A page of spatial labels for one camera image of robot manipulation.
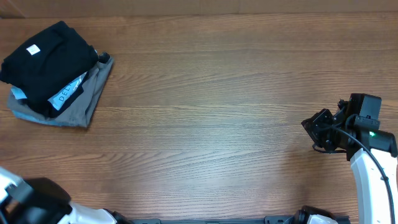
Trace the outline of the black t-shirt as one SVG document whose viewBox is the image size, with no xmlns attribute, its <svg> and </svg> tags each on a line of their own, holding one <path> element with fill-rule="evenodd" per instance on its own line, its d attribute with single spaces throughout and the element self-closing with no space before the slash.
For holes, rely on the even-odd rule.
<svg viewBox="0 0 398 224">
<path fill-rule="evenodd" d="M 1 64 L 1 81 L 36 104 L 47 101 L 98 61 L 93 46 L 60 21 L 29 38 Z"/>
</svg>

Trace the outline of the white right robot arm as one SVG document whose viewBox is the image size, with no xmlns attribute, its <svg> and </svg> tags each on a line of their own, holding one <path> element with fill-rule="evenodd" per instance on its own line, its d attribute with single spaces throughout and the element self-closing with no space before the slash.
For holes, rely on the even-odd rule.
<svg viewBox="0 0 398 224">
<path fill-rule="evenodd" d="M 353 93 L 335 114 L 324 108 L 301 123 L 315 151 L 346 155 L 360 223 L 397 223 L 397 141 L 379 129 L 381 103 L 378 96 Z"/>
</svg>

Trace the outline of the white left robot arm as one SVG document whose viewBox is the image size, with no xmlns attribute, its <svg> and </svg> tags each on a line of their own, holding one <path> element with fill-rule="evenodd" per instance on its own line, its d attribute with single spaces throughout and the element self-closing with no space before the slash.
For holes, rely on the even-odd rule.
<svg viewBox="0 0 398 224">
<path fill-rule="evenodd" d="M 23 179 L 1 168 L 1 223 L 132 224 L 132 221 L 118 212 L 72 202 L 61 186 L 46 177 Z"/>
</svg>

